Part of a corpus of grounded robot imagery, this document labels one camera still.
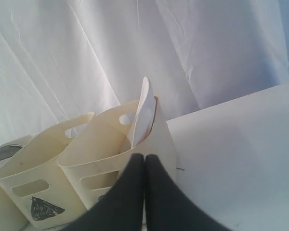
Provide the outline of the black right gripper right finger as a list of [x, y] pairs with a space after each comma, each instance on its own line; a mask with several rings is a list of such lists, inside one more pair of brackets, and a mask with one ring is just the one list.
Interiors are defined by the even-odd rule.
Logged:
[[145, 214], [148, 231], [223, 231], [179, 189], [155, 154], [145, 158]]

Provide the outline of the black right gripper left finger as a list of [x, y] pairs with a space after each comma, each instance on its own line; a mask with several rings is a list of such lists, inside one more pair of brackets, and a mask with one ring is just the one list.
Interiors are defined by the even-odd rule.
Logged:
[[144, 156], [132, 154], [112, 188], [64, 231], [140, 231], [144, 206]]

